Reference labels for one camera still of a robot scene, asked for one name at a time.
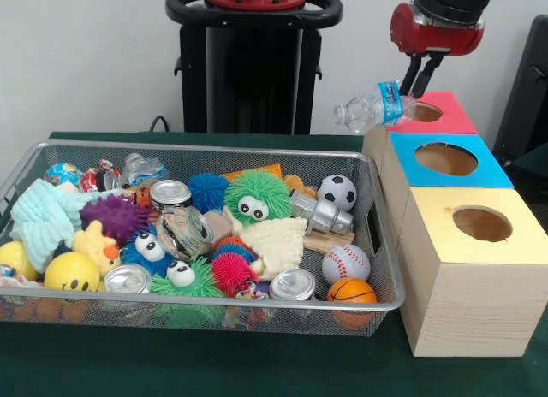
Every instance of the stacked boxes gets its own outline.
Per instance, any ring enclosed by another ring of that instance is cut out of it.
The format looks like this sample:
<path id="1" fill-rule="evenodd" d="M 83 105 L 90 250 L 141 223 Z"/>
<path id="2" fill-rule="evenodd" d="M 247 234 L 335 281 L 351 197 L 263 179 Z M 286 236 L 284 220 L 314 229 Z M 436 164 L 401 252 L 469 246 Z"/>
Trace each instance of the stacked boxes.
<path id="1" fill-rule="evenodd" d="M 421 100 L 441 117 L 364 140 L 402 264 L 409 343 L 415 356 L 521 356 L 548 300 L 548 237 L 455 98 Z"/>

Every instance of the green tablecloth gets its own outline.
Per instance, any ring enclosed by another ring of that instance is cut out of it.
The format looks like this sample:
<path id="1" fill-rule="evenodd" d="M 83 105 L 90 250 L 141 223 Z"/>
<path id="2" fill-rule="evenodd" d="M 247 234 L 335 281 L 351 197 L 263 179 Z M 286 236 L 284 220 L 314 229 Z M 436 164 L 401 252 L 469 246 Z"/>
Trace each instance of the green tablecloth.
<path id="1" fill-rule="evenodd" d="M 352 137 L 54 133 L 53 139 L 358 151 Z M 414 358 L 369 338 L 1 323 L 0 395 L 548 395 L 548 315 L 523 358 Z"/>

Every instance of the wire mesh basket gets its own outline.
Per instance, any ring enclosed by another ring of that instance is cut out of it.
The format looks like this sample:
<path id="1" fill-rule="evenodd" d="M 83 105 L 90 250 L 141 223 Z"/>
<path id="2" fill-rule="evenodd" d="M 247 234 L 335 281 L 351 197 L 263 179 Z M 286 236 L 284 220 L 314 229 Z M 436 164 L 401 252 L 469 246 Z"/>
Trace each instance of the wire mesh basket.
<path id="1" fill-rule="evenodd" d="M 308 185 L 327 175 L 347 176 L 357 188 L 353 208 L 354 243 L 371 261 L 368 279 L 376 304 L 196 298 L 154 294 L 61 292 L 0 288 L 0 320 L 101 326 L 216 329 L 316 335 L 370 336 L 388 311 L 404 299 L 402 278 L 372 160 L 359 153 L 235 149 L 185 145 L 142 145 L 52 140 L 34 146 L 0 187 L 0 243 L 9 241 L 10 209 L 31 183 L 55 163 L 94 167 L 108 158 L 121 168 L 132 152 L 158 157 L 173 179 L 187 181 L 200 172 L 227 173 L 280 163 Z M 305 250 L 301 267 L 317 280 L 317 297 L 328 290 L 321 273 L 323 256 Z"/>

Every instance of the fuzzy green toy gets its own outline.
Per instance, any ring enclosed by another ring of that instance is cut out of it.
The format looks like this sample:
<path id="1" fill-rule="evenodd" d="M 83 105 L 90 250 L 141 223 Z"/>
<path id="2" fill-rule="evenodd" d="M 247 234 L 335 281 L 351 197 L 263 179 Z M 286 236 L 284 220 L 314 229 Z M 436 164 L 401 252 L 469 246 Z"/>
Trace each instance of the fuzzy green toy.
<path id="1" fill-rule="evenodd" d="M 195 273 L 195 280 L 186 287 L 178 287 L 167 278 L 154 275 L 150 292 L 165 296 L 224 297 L 215 287 L 211 265 L 207 258 L 192 258 L 188 265 Z M 173 329 L 197 329 L 207 324 L 219 324 L 224 315 L 224 307 L 218 305 L 159 305 L 156 316 L 165 319 L 166 326 Z"/>
<path id="2" fill-rule="evenodd" d="M 288 187 L 264 170 L 245 170 L 226 189 L 224 203 L 244 226 L 291 217 Z"/>

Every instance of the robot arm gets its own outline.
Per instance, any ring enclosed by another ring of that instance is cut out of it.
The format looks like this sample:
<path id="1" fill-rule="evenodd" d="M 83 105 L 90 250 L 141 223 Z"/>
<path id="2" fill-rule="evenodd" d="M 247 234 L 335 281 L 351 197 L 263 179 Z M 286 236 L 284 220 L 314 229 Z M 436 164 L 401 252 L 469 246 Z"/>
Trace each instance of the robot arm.
<path id="1" fill-rule="evenodd" d="M 412 0 L 394 10 L 390 38 L 411 59 L 400 87 L 402 95 L 420 98 L 444 56 L 475 50 L 483 37 L 483 9 L 490 0 Z M 422 71 L 424 57 L 430 57 Z"/>

